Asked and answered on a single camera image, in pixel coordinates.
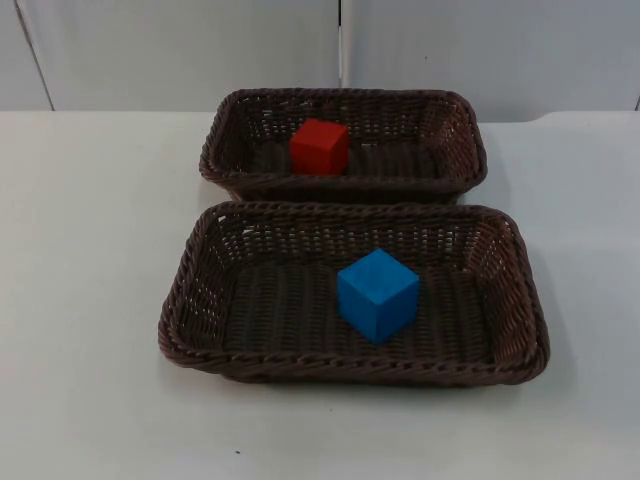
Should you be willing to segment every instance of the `brown wicker basket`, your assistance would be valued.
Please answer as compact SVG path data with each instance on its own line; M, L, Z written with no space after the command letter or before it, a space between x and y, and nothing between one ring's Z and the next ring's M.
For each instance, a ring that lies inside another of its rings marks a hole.
M344 175L291 173L289 139L307 118L349 127ZM487 164L475 113L455 93L263 89L222 102L200 172L242 200L449 203Z
M336 273L382 247L421 277L382 346L337 314ZM524 243L484 207L227 202L187 242L162 309L171 361L247 382L472 386L538 375L549 339Z

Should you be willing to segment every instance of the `cube face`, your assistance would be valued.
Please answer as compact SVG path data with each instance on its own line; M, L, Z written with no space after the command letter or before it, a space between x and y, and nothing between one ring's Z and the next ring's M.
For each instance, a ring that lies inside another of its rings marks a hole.
M339 175L349 158L349 135L344 125L307 120L289 141L295 174Z
M417 314L420 278L378 249L338 273L340 315L373 344Z

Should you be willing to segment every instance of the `red block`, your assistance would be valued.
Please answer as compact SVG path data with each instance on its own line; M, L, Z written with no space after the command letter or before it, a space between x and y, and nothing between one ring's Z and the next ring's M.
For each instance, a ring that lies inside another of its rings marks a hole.
M349 161L349 133L344 125L309 119L289 141L293 173L339 175Z

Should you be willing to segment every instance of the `white table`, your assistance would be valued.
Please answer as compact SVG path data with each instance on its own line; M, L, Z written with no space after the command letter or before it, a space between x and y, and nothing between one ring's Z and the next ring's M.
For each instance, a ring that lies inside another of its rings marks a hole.
M243 385L156 323L199 214L208 114L0 114L0 476L637 479L640 115L484 125L551 362L519 387Z

